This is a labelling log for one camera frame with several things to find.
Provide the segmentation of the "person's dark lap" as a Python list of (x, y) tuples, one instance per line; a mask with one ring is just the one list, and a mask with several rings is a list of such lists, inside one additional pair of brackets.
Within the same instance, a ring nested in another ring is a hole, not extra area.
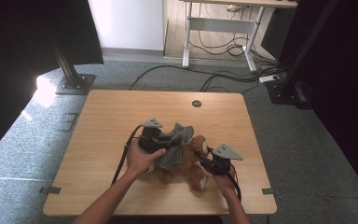
[(108, 224), (224, 224), (220, 216), (118, 216)]

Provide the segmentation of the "dark curtain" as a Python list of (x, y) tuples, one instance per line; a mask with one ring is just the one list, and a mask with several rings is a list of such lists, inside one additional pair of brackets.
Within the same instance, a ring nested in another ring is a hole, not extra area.
[(0, 140), (59, 67), (53, 39), (73, 64), (103, 61), (89, 0), (0, 0)]
[(358, 0), (338, 0), (300, 70), (307, 106), (358, 174)]

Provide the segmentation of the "grey table edge bracket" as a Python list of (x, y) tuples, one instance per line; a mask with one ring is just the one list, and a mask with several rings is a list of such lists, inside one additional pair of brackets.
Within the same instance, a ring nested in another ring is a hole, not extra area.
[(59, 194), (61, 192), (61, 188), (57, 187), (42, 187), (39, 192), (44, 195), (49, 194)]

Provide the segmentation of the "white desk frame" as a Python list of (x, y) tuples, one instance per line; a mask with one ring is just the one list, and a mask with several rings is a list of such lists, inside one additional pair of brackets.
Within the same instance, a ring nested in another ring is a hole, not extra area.
[[(217, 33), (235, 33), (247, 34), (249, 40), (245, 47), (242, 48), (243, 55), (246, 58), (249, 70), (252, 73), (257, 71), (251, 48), (255, 42), (255, 37), (258, 32), (261, 19), (264, 15), (266, 7), (272, 8), (296, 8), (297, 2), (295, 0), (181, 0), (187, 5), (186, 12), (186, 38), (183, 50), (182, 66), (189, 67), (189, 53), (190, 53), (190, 32), (191, 31), (205, 31)], [(235, 21), (226, 19), (208, 19), (202, 17), (192, 16), (192, 4), (218, 4), (218, 5), (238, 5), (259, 7), (258, 14), (254, 21)]]

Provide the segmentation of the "brown teddy bear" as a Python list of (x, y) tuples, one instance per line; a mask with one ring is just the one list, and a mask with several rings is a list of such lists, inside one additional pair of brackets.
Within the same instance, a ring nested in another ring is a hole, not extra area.
[(188, 144), (181, 147), (182, 161), (179, 164), (175, 164), (171, 169), (163, 169), (154, 161), (148, 172), (156, 171), (159, 174), (159, 181), (163, 184), (170, 184), (176, 175), (181, 175), (193, 190), (203, 192), (207, 185), (208, 177), (199, 166), (200, 159), (195, 155), (195, 152), (198, 151), (207, 156), (206, 147), (205, 137), (197, 135)]

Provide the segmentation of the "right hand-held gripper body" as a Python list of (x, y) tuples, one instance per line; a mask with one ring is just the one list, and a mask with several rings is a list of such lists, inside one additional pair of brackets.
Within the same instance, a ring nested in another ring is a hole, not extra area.
[(243, 157), (228, 145), (220, 145), (213, 149), (210, 168), (205, 168), (213, 175), (224, 175), (230, 170), (231, 161), (242, 161)]

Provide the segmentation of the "grey knitted toy sweater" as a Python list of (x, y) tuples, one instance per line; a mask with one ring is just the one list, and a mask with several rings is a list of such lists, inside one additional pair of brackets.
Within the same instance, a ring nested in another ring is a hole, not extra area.
[(192, 139), (194, 129), (192, 126), (182, 126), (179, 123), (174, 125), (174, 128), (168, 133), (161, 133), (160, 137), (163, 140), (178, 139), (180, 143), (176, 147), (166, 149), (166, 153), (160, 158), (156, 159), (156, 163), (160, 168), (171, 169), (175, 164), (182, 161), (181, 147), (188, 144)]

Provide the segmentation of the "person's right hand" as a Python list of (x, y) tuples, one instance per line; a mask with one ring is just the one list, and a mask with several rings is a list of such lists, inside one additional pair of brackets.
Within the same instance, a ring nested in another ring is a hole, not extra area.
[(225, 199), (237, 197), (235, 185), (231, 181), (231, 179), (234, 177), (234, 175), (235, 175), (235, 171), (233, 169), (230, 169), (229, 175), (214, 175), (213, 176), (216, 186), (220, 189), (220, 191)]

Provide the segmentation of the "white power strip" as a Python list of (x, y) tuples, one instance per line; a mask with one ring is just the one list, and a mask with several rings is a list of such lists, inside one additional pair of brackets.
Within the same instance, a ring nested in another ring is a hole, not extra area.
[(265, 83), (265, 82), (270, 82), (270, 81), (276, 81), (279, 79), (281, 79), (281, 77), (278, 75), (270, 75), (270, 76), (260, 77), (259, 82)]

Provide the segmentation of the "black metal stand with base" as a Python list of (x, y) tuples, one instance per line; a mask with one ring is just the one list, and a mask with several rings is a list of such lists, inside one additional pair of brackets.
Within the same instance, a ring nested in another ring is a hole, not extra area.
[(87, 95), (96, 76), (78, 74), (74, 65), (66, 59), (55, 34), (50, 34), (49, 43), (57, 63), (63, 72), (63, 78), (57, 86), (56, 93), (60, 95)]
[(299, 82), (300, 70), (310, 56), (325, 23), (334, 11), (338, 0), (299, 0), (296, 13), (282, 49), (282, 72), (284, 81), (270, 81), (266, 84), (270, 101), (278, 105), (302, 106), (309, 103), (310, 94), (304, 89), (306, 84)]

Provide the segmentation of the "person's left hand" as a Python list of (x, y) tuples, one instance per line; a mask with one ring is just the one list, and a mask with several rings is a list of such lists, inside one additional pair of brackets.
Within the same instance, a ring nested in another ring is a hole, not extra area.
[(147, 172), (151, 164), (165, 153), (165, 148), (159, 149), (152, 154), (146, 153), (138, 146), (137, 139), (132, 140), (127, 154), (128, 168), (125, 175), (137, 178)]

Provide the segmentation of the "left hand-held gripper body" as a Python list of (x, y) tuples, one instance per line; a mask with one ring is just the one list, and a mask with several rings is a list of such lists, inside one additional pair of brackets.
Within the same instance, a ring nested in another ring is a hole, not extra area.
[(167, 140), (160, 138), (163, 125), (156, 119), (151, 119), (141, 124), (143, 128), (139, 137), (138, 146), (146, 153), (154, 153), (168, 145)]

